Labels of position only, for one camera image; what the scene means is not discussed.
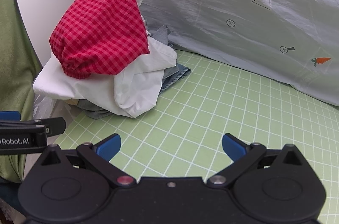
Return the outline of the red checkered shorts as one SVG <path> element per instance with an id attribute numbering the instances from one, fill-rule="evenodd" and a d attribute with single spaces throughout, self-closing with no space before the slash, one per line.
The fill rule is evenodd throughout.
<path id="1" fill-rule="evenodd" d="M 76 79 L 117 75 L 139 56 L 149 54 L 137 0 L 75 0 L 49 44 L 63 72 Z"/>

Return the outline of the clear plastic bag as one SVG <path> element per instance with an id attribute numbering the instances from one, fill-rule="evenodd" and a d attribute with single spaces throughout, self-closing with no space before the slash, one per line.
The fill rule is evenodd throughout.
<path id="1" fill-rule="evenodd" d="M 63 117 L 67 123 L 74 120 L 70 112 L 70 106 L 62 100 L 45 97 L 41 94 L 35 94 L 33 102 L 33 118 L 47 119 L 54 117 Z"/>

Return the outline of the blue denim garment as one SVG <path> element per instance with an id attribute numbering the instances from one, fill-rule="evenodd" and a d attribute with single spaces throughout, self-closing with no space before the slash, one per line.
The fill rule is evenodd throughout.
<path id="1" fill-rule="evenodd" d="M 166 25 L 163 25 L 156 31 L 151 31 L 151 37 L 173 48 L 173 44 L 168 41 L 168 35 L 170 33 L 170 29 Z M 175 67 L 165 69 L 159 95 L 165 92 L 173 84 L 180 81 L 182 78 L 188 76 L 190 73 L 190 68 L 185 67 L 178 62 L 176 63 Z M 76 104 L 76 107 L 83 110 L 85 115 L 95 120 L 113 115 L 112 112 L 109 112 L 106 109 L 103 109 L 88 100 L 79 100 Z"/>

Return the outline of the green curtain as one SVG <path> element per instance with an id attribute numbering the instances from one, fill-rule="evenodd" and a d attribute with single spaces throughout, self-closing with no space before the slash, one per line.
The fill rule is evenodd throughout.
<path id="1" fill-rule="evenodd" d="M 16 0 L 1 0 L 1 111 L 18 111 L 21 120 L 32 119 L 32 83 L 40 70 Z"/>

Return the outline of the white shirt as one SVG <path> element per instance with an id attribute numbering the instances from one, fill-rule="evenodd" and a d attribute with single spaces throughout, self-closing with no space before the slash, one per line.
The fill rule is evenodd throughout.
<path id="1" fill-rule="evenodd" d="M 142 1 L 137 0 L 139 7 Z M 35 79 L 33 90 L 57 100 L 88 100 L 114 114 L 136 118 L 156 105 L 164 70 L 174 67 L 177 60 L 171 47 L 150 37 L 148 32 L 147 38 L 149 54 L 139 56 L 117 75 L 69 77 L 52 52 Z"/>

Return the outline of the grey carrot print sheet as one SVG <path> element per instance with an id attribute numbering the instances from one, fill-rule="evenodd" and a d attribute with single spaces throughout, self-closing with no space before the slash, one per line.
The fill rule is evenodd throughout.
<path id="1" fill-rule="evenodd" d="M 338 105 L 338 0 L 144 0 L 178 47 Z"/>

